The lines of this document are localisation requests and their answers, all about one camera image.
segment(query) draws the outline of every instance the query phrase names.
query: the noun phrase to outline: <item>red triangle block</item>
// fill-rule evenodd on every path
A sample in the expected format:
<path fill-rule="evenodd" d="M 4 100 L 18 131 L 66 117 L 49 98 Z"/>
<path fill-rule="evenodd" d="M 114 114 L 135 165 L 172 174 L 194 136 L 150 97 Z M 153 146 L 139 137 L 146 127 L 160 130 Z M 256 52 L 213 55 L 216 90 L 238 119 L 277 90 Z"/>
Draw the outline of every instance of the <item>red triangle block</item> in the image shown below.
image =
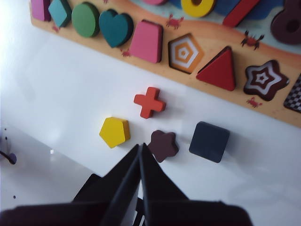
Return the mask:
<path fill-rule="evenodd" d="M 197 75 L 197 79 L 220 88 L 233 91 L 235 89 L 235 74 L 232 49 L 226 46 Z"/>

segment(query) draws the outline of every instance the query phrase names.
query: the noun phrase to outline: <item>square shape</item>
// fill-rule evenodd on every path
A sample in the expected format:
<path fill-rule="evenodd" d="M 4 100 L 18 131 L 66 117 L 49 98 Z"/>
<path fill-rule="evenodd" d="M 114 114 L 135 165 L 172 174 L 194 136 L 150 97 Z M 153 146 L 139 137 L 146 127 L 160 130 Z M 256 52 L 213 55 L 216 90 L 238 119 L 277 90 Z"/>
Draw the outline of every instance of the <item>square shape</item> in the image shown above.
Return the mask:
<path fill-rule="evenodd" d="M 284 107 L 301 113 L 301 74 L 284 101 Z"/>
<path fill-rule="evenodd" d="M 41 21 L 50 21 L 51 16 L 48 11 L 50 0 L 31 0 L 32 16 Z"/>
<path fill-rule="evenodd" d="M 230 132 L 227 129 L 199 122 L 193 134 L 189 151 L 219 163 L 222 160 Z"/>

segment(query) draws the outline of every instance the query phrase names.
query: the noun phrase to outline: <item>orange cross block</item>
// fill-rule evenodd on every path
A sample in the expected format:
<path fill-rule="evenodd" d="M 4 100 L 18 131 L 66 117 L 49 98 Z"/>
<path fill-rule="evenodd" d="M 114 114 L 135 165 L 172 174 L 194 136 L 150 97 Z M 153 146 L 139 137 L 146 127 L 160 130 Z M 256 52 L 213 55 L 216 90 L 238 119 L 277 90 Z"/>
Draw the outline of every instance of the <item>orange cross block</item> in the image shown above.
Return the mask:
<path fill-rule="evenodd" d="M 161 112 L 164 111 L 166 103 L 157 100 L 160 90 L 155 87 L 148 87 L 146 94 L 137 94 L 134 98 L 134 103 L 141 105 L 140 116 L 142 118 L 148 119 L 152 116 L 153 111 Z"/>

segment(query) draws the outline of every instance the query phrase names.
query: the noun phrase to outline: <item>yellow ring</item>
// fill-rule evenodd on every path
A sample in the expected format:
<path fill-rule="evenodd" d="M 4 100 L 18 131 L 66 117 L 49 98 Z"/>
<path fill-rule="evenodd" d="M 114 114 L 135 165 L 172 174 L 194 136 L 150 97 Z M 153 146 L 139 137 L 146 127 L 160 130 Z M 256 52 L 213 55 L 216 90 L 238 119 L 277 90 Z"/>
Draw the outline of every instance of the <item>yellow ring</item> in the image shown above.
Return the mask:
<path fill-rule="evenodd" d="M 185 13 L 193 17 L 203 17 L 208 15 L 215 6 L 215 0 L 199 0 L 199 4 L 195 4 L 196 0 L 181 0 L 181 5 Z"/>

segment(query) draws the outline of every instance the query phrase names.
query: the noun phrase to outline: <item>dark brown star block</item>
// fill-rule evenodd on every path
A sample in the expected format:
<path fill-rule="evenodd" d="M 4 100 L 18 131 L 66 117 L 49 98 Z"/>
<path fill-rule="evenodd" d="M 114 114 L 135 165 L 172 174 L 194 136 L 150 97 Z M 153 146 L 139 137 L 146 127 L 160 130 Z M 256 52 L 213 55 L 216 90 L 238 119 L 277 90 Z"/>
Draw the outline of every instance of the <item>dark brown star block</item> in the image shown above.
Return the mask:
<path fill-rule="evenodd" d="M 152 133 L 148 148 L 158 162 L 163 162 L 167 157 L 175 156 L 179 151 L 175 144 L 175 133 L 164 133 L 161 130 Z"/>

